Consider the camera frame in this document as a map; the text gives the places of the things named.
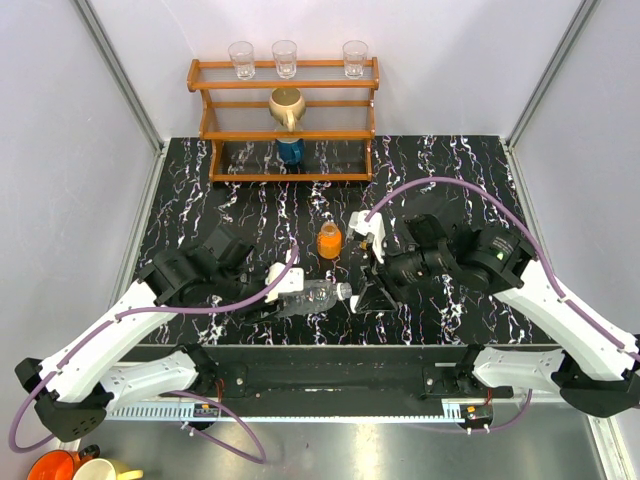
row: black marble table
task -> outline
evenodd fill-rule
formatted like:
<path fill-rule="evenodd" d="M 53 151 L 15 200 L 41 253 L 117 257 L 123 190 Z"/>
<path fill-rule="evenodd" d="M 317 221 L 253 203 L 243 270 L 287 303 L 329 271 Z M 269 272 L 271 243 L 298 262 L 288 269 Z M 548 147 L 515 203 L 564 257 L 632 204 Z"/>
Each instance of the black marble table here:
<path fill-rule="evenodd" d="M 323 171 L 348 167 L 357 142 L 311 142 L 310 162 Z M 283 169 L 271 143 L 236 144 L 229 152 L 234 171 Z M 374 179 L 370 184 L 228 183 L 211 184 L 211 144 L 197 138 L 173 139 L 149 216 L 137 268 L 159 251 L 205 239 L 216 225 L 229 224 L 256 245 L 253 259 L 284 261 L 291 241 L 301 245 L 305 277 L 348 281 L 357 290 L 359 266 L 366 260 L 356 245 L 346 245 L 337 260 L 318 257 L 315 240 L 326 220 L 346 233 L 351 212 L 371 208 L 394 188 L 428 175 L 450 176 L 480 185 L 522 218 L 509 165 L 498 137 L 377 137 L 373 143 Z M 427 190 L 460 202 L 473 225 L 507 222 L 483 199 L 454 186 L 415 189 L 382 210 L 387 228 L 405 201 Z M 212 296 L 212 304 L 220 301 Z M 262 325 L 243 325 L 233 314 L 180 315 L 143 343 L 175 344 L 465 344 L 550 343 L 518 312 L 492 296 L 459 287 L 448 277 L 409 291 L 408 305 L 397 313 L 355 315 L 339 302 L 328 312 L 293 316 Z"/>

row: clear plastic bottle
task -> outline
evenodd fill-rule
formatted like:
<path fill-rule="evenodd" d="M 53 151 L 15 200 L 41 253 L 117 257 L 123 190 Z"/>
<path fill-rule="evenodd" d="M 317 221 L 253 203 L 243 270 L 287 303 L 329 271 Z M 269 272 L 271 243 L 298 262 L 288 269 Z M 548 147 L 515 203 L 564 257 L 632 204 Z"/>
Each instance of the clear plastic bottle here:
<path fill-rule="evenodd" d="M 348 283 L 331 283 L 330 280 L 305 280 L 300 292 L 280 295 L 280 311 L 278 317 L 291 315 L 307 315 L 329 310 L 338 300 L 351 297 L 351 285 Z"/>

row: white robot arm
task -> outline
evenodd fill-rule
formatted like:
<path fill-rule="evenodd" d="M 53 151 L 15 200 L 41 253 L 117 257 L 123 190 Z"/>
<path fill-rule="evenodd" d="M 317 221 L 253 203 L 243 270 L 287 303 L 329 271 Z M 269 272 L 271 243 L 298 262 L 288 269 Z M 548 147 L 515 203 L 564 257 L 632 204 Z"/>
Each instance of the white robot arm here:
<path fill-rule="evenodd" d="M 460 224 L 462 216 L 451 211 L 455 208 L 451 202 L 432 200 L 432 213 L 426 211 L 424 198 L 418 202 L 417 208 L 411 202 L 403 208 L 409 241 L 405 232 L 387 235 L 380 213 L 370 221 L 369 211 L 352 214 L 347 239 L 361 241 L 372 253 L 370 266 L 363 268 L 362 288 L 351 298 L 354 313 L 396 310 L 404 303 L 404 287 L 446 274 L 523 313 L 561 346 L 544 352 L 469 347 L 465 364 L 449 378 L 461 392 L 472 394 L 479 383 L 560 393 L 574 407 L 599 417 L 640 403 L 634 335 L 607 321 L 554 277 L 565 292 L 558 298 L 532 246 L 512 230 L 501 226 L 473 230 Z M 568 299 L 596 326 L 570 308 Z"/>
<path fill-rule="evenodd" d="M 16 374 L 28 392 L 51 377 L 35 397 L 42 423 L 60 440 L 73 441 L 123 406 L 171 391 L 205 394 L 212 390 L 221 378 L 218 365 L 198 345 L 177 346 L 169 356 L 153 362 L 115 367 L 140 340 L 176 315 L 163 310 L 121 314 L 153 305 L 207 303 L 214 292 L 224 292 L 227 302 L 259 298 L 266 293 L 261 293 L 265 285 L 273 284 L 269 297 L 243 309 L 268 314 L 277 308 L 279 293 L 302 289 L 304 272 L 291 268 L 296 259 L 259 272 L 245 263 L 252 249 L 219 227 L 202 245 L 162 252 L 141 270 L 122 298 L 73 342 L 44 360 L 27 358 L 18 364 Z M 63 359 L 74 349 L 65 363 Z"/>

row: orange bottle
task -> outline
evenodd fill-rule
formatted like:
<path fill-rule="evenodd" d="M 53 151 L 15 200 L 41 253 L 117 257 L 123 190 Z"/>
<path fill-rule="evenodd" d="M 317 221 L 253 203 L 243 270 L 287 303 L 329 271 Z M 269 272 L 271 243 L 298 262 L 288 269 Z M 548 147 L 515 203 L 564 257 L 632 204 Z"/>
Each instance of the orange bottle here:
<path fill-rule="evenodd" d="M 340 255 L 342 249 L 342 233 L 333 222 L 325 222 L 318 234 L 318 253 L 321 257 L 332 260 Z"/>

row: drinking glass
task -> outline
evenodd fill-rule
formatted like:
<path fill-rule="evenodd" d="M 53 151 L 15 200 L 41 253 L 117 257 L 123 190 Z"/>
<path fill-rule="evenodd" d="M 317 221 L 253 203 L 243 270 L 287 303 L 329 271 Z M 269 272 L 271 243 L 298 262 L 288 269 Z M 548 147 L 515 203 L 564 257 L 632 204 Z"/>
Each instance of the drinking glass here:
<path fill-rule="evenodd" d="M 271 47 L 280 78 L 293 78 L 296 74 L 298 46 L 291 40 L 279 40 Z"/>
<path fill-rule="evenodd" d="M 358 79 L 364 74 L 364 62 L 367 60 L 367 44 L 360 40 L 351 40 L 342 46 L 344 74 L 347 78 Z"/>
<path fill-rule="evenodd" d="M 249 80 L 256 74 L 253 45 L 249 42 L 232 43 L 229 46 L 229 57 L 240 80 Z"/>

